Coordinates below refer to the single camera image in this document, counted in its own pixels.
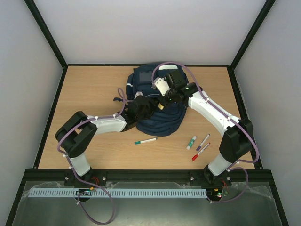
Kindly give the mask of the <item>yellow highlighter pen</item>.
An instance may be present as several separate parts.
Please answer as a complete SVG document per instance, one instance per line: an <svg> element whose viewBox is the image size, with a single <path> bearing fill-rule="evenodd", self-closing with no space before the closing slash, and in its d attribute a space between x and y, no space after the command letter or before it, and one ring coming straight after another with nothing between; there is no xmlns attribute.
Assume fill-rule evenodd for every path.
<svg viewBox="0 0 301 226"><path fill-rule="evenodd" d="M164 109L164 106L163 106L161 103L158 103L158 108L159 108L160 110L163 110L163 109Z"/></svg>

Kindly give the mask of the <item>navy blue student backpack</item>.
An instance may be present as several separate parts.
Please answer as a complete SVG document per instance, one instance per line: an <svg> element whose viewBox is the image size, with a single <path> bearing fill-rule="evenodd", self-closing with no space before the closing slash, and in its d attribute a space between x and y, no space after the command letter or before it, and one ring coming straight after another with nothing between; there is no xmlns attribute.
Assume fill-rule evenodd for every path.
<svg viewBox="0 0 301 226"><path fill-rule="evenodd" d="M138 96L151 97L158 100L161 93L152 87L152 81L157 77L166 78L173 71L178 71L181 79L188 84L188 78L183 69L176 64L161 65L152 63L133 69L128 76L126 84L127 104ZM174 103L169 108L156 109L154 114L145 120L141 120L135 126L139 131L157 137L169 136L176 132L186 114L186 106L183 103Z"/></svg>

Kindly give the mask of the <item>teal capped white marker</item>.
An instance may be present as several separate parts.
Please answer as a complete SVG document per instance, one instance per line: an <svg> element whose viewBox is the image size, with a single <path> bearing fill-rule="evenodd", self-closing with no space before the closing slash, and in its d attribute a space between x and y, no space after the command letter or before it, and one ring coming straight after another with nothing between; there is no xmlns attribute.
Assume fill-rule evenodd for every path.
<svg viewBox="0 0 301 226"><path fill-rule="evenodd" d="M136 141L136 142L135 142L135 145L143 144L143 143L148 143L148 142L152 142L152 141L156 141L157 139L158 139L158 138L155 137L155 138L146 139L146 140L142 140L142 141Z"/></svg>

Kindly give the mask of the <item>white glue stick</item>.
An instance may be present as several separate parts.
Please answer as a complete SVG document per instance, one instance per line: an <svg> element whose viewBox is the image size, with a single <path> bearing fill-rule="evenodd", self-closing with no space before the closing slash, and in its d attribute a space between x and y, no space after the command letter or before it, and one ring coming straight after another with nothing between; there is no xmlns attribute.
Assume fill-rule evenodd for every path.
<svg viewBox="0 0 301 226"><path fill-rule="evenodd" d="M191 140L189 141L188 145L186 146L187 150L190 150L192 148L192 146L193 146L194 142L196 141L196 139L197 139L197 136L193 136L191 138Z"/></svg>

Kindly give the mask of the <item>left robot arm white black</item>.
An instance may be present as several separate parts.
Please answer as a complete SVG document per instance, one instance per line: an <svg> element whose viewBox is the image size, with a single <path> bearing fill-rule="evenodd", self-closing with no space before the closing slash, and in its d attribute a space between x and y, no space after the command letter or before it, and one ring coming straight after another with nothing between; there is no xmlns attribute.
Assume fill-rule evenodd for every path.
<svg viewBox="0 0 301 226"><path fill-rule="evenodd" d="M149 119L157 107L155 98L138 96L113 115L87 116L78 111L56 132L58 151L67 157L71 168L81 177L91 170L85 150L95 135L128 131L139 121Z"/></svg>

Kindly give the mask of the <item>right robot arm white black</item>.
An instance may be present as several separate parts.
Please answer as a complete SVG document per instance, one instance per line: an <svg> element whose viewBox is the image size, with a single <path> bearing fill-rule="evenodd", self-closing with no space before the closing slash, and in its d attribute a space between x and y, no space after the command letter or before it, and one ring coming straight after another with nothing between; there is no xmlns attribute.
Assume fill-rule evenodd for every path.
<svg viewBox="0 0 301 226"><path fill-rule="evenodd" d="M221 134L219 154L204 169L204 178L209 184L216 184L222 173L231 167L240 157L251 151L254 146L253 126L249 119L239 119L215 103L195 82L188 83L176 65L158 68L170 70L165 78L156 78L153 86L161 93L158 98L159 109L173 103L183 103L186 107L200 113Z"/></svg>

